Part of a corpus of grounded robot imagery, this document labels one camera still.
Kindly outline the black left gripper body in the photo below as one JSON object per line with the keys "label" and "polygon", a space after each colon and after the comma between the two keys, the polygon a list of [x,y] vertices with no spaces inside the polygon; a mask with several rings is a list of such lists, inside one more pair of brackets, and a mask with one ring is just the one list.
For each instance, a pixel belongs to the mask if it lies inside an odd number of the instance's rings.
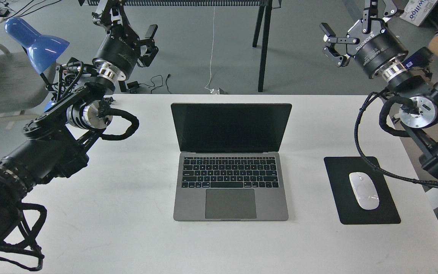
{"label": "black left gripper body", "polygon": [[96,68],[103,64],[116,67],[120,71],[118,80],[128,80],[138,61],[138,53],[125,43],[125,38],[122,26],[112,27],[92,59]]}

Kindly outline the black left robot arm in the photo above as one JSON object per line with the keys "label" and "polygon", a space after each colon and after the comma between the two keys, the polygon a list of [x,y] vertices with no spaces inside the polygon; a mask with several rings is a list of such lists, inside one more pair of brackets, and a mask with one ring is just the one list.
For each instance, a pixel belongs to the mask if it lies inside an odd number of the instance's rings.
{"label": "black left robot arm", "polygon": [[111,107],[110,96],[135,66],[150,66],[159,50],[154,41],[158,26],[150,25],[141,39],[129,24],[125,4],[99,1],[93,23],[106,36],[92,63],[72,58],[57,66],[57,89],[47,84],[53,104],[23,127],[26,142],[0,159],[0,261],[32,272],[42,269],[44,255],[36,238],[47,209],[23,198],[36,185],[86,167],[87,151],[98,139],[124,140],[139,127],[136,116]]}

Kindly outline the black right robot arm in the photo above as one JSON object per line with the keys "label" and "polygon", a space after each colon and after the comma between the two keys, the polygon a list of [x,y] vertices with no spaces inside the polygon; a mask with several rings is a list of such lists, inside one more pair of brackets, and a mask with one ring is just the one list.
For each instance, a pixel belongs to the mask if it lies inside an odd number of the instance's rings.
{"label": "black right robot arm", "polygon": [[[345,37],[338,37],[327,23],[320,28],[325,33],[323,53],[337,67],[345,67],[354,59],[370,79],[382,77],[388,85],[381,92],[372,92],[362,104],[354,126],[355,146],[360,156],[376,172],[388,177],[438,188],[438,142],[425,128],[438,124],[438,83],[431,82],[428,64],[431,52],[419,49],[412,56],[388,29],[387,22],[399,17],[404,10],[392,0],[385,0],[382,17],[378,16],[378,1],[366,0],[362,17],[355,21]],[[421,168],[435,180],[418,180],[402,177],[372,163],[360,149],[358,127],[370,103],[381,97],[383,107],[379,113],[379,126],[396,137],[411,138],[422,151]]]}

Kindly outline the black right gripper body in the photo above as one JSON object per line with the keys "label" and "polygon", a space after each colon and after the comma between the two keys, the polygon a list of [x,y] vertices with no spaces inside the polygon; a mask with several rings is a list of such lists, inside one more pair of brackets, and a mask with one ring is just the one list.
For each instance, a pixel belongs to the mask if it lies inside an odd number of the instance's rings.
{"label": "black right gripper body", "polygon": [[358,21],[351,27],[351,38],[357,38],[359,43],[351,45],[351,57],[363,69],[368,78],[372,79],[377,70],[394,57],[404,59],[408,50],[387,28],[382,19],[370,21],[370,31],[363,33],[362,22]]}

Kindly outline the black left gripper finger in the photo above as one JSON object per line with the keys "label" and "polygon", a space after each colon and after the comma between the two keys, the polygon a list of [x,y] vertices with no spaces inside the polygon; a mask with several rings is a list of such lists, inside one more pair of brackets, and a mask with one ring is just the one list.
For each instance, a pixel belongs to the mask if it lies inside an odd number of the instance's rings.
{"label": "black left gripper finger", "polygon": [[155,45],[154,40],[157,30],[157,24],[150,25],[144,39],[137,43],[139,52],[137,65],[139,67],[149,67],[158,54],[159,48]]}
{"label": "black left gripper finger", "polygon": [[105,29],[106,34],[127,34],[129,21],[124,11],[126,0],[100,0],[96,11],[92,13],[95,25]]}

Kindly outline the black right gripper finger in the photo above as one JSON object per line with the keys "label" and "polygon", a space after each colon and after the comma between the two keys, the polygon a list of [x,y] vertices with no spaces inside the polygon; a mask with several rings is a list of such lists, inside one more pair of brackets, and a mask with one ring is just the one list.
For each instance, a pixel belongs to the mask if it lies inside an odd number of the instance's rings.
{"label": "black right gripper finger", "polygon": [[359,38],[354,37],[337,37],[332,28],[327,23],[320,23],[320,28],[324,32],[324,48],[322,52],[328,57],[337,67],[346,67],[349,63],[347,54],[339,54],[335,49],[336,45],[357,45]]}
{"label": "black right gripper finger", "polygon": [[[383,0],[385,5],[383,12],[384,18],[399,17],[399,7],[394,0]],[[369,33],[371,30],[371,21],[378,18],[378,0],[365,0],[365,7],[362,17],[362,33]]]}

